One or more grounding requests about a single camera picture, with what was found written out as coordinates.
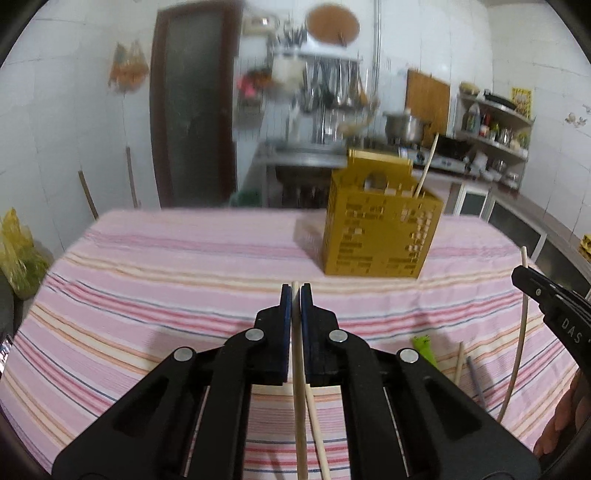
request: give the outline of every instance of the yellow plastic container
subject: yellow plastic container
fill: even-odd
[[[585,235],[583,237],[579,246],[579,251],[588,262],[591,262],[591,235]]]
[[[417,278],[443,202],[417,181],[410,160],[349,150],[348,166],[334,171],[324,228],[327,275]]]

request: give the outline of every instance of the finger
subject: finger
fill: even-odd
[[[534,446],[534,455],[537,458],[540,458],[543,454],[544,454],[544,449],[542,448],[542,445],[541,445],[540,441],[538,440]]]
[[[577,410],[574,414],[574,426],[577,432],[589,418],[589,414],[591,414],[591,400],[588,397],[583,397],[579,405],[577,405]]]
[[[574,390],[568,390],[556,405],[554,428],[558,432],[562,432],[573,421],[573,393]]]
[[[550,421],[544,427],[544,431],[542,432],[542,435],[540,435],[540,438],[538,439],[537,443],[540,444],[540,447],[544,447],[544,443],[545,443],[546,439],[550,438],[555,432],[556,432],[556,429],[554,428],[554,417],[552,417],[550,419]]]
[[[552,453],[555,450],[556,446],[558,445],[560,433],[561,432],[557,432],[555,430],[544,438],[542,442],[542,448],[544,450],[545,455],[548,455],[549,453]]]
[[[570,389],[571,390],[576,390],[577,387],[579,386],[579,380],[581,380],[581,370],[577,370],[577,372],[575,373],[572,381],[570,382]]]

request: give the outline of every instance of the wooden pole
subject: wooden pole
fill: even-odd
[[[308,444],[306,440],[306,379],[301,337],[300,284],[291,284],[291,365],[294,383],[295,456],[298,480],[308,480]]]
[[[88,189],[88,184],[86,183],[86,179],[84,178],[84,172],[82,170],[79,170],[78,176],[80,177],[80,183],[82,184],[82,189],[84,190],[84,195],[86,195],[86,201],[88,202],[88,206],[90,207],[92,216],[95,218],[95,220],[98,220],[99,212],[96,211],[95,203],[92,201],[92,196],[90,196],[90,190]]]

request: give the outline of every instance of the bowl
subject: bowl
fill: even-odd
[[[464,95],[470,95],[475,97],[478,96],[478,94],[480,93],[480,89],[473,83],[462,82],[460,83],[460,92]]]

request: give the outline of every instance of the yellow plastic bag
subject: yellow plastic bag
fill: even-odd
[[[49,268],[47,260],[35,248],[29,228],[21,227],[14,208],[2,220],[0,268],[21,300],[37,292]]]

